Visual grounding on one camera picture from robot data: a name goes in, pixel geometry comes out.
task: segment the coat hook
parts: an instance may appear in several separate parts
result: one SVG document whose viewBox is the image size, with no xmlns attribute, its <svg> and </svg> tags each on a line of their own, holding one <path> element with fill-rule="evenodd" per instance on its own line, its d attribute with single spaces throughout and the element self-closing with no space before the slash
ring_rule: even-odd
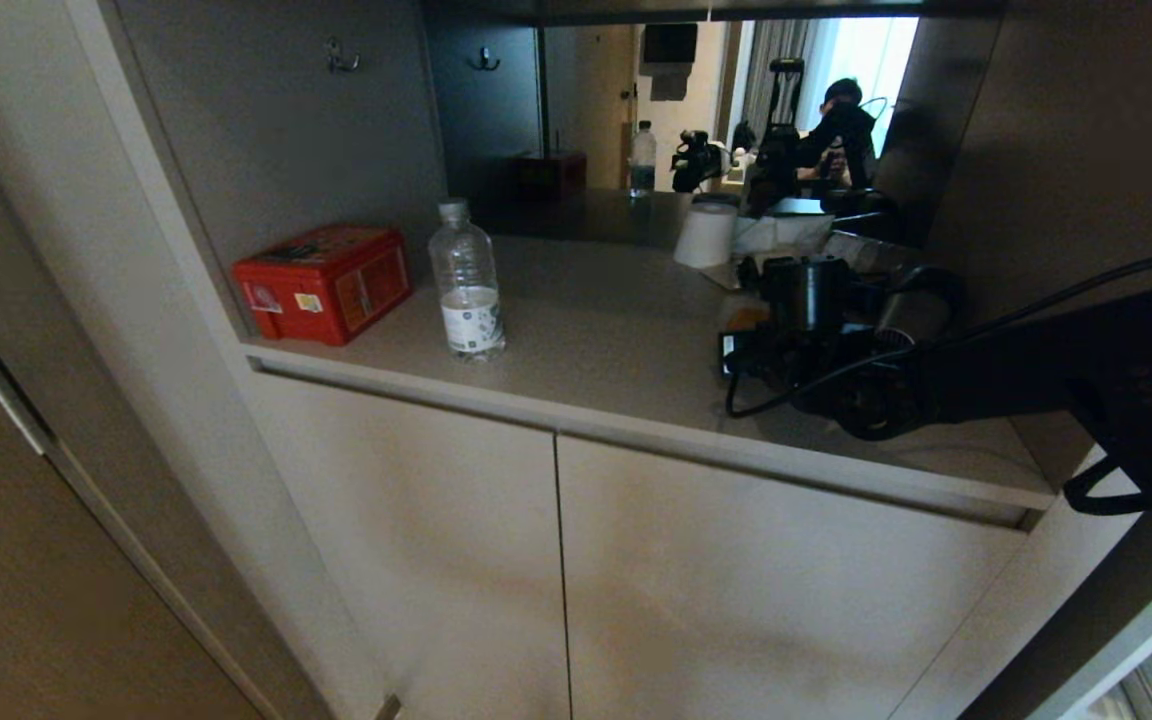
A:
<svg viewBox="0 0 1152 720">
<path fill-rule="evenodd" d="M 492 73 L 500 67 L 500 59 L 493 63 L 492 51 L 486 50 L 486 46 L 479 47 L 479 61 L 477 63 L 473 60 L 467 60 L 471 68 L 475 70 L 483 70 L 484 73 Z"/>
<path fill-rule="evenodd" d="M 362 54 L 353 54 L 353 61 L 348 61 L 347 63 L 343 56 L 340 55 L 340 40 L 334 35 L 328 37 L 326 50 L 328 50 L 328 73 L 355 73 L 358 69 Z"/>
</svg>

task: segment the paper towel roll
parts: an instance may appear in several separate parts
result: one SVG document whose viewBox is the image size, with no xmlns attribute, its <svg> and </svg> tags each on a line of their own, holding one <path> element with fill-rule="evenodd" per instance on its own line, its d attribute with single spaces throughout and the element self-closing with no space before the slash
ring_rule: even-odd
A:
<svg viewBox="0 0 1152 720">
<path fill-rule="evenodd" d="M 715 202 L 696 202 L 688 211 L 679 233 L 673 259 L 691 268 L 710 268 L 732 258 L 732 232 L 736 209 Z"/>
</svg>

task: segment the beige countertop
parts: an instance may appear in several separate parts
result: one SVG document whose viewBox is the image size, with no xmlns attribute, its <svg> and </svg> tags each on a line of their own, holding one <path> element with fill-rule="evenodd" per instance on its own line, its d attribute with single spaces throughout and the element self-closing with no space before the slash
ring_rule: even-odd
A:
<svg viewBox="0 0 1152 720">
<path fill-rule="evenodd" d="M 499 237 L 508 348 L 486 365 L 445 350 L 429 283 L 344 347 L 251 338 L 268 370 L 558 432 L 994 521 L 1053 493 L 1006 419 L 851 438 L 783 406 L 723 415 L 717 332 L 727 293 L 654 247 Z M 759 382 L 745 382 L 744 404 Z"/>
</svg>

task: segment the red tin box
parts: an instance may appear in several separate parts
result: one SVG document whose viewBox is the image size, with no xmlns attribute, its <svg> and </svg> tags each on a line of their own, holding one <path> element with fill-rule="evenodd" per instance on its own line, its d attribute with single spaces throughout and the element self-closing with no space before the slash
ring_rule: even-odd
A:
<svg viewBox="0 0 1152 720">
<path fill-rule="evenodd" d="M 393 228 L 329 225 L 234 263 L 234 278 L 270 340 L 344 344 L 411 295 Z"/>
</svg>

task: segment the cabinet door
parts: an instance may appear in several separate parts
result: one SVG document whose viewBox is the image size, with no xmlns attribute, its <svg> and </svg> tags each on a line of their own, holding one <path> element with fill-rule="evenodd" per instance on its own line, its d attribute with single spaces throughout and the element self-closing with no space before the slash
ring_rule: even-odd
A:
<svg viewBox="0 0 1152 720">
<path fill-rule="evenodd" d="M 579 439 L 558 478 L 577 720 L 886 719 L 1023 539 Z"/>
<path fill-rule="evenodd" d="M 376 692 L 422 720 L 568 717 L 553 435 L 273 376 L 249 389 Z"/>
</svg>

